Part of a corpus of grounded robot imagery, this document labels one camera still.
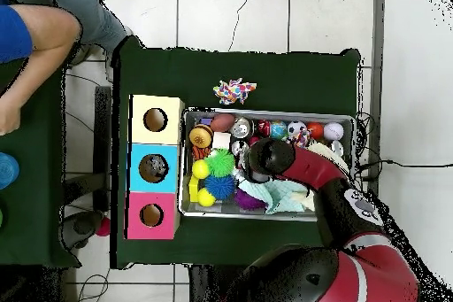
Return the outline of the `person's hand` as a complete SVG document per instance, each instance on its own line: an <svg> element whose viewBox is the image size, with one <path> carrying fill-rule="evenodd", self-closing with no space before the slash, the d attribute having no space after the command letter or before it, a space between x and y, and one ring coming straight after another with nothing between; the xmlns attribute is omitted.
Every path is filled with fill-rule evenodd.
<svg viewBox="0 0 453 302"><path fill-rule="evenodd" d="M0 99L0 135L17 130L20 125L21 106L13 98L4 95Z"/></svg>

